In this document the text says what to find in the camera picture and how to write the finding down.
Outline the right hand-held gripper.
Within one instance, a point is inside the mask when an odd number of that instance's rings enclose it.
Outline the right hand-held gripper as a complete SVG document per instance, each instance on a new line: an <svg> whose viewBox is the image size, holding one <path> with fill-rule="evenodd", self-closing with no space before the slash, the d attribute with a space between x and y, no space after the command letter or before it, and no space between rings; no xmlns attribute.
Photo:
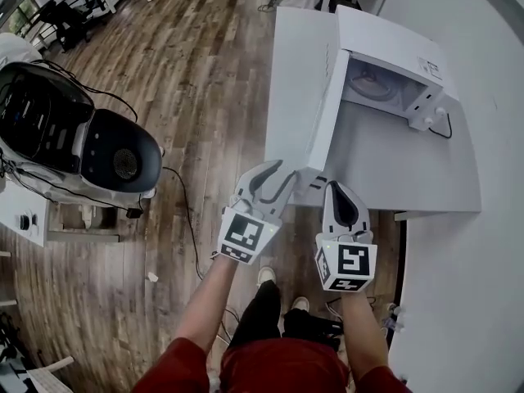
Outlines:
<svg viewBox="0 0 524 393"><path fill-rule="evenodd" d="M326 186L322 232L315 242L314 262L324 291L360 292L374 279L377 245L368 208L336 181Z"/></svg>

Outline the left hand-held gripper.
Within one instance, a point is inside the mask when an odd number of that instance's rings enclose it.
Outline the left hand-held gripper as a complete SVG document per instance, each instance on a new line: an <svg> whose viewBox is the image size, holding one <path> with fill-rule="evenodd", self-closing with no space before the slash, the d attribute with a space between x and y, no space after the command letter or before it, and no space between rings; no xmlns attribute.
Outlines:
<svg viewBox="0 0 524 393"><path fill-rule="evenodd" d="M282 175L279 182L274 179L266 183L282 163L282 160L265 161L238 179L234 195L223 209L218 254L253 264L277 235L282 227L280 216L296 185L296 171L286 177ZM259 201L262 210L252 204Z"/></svg>

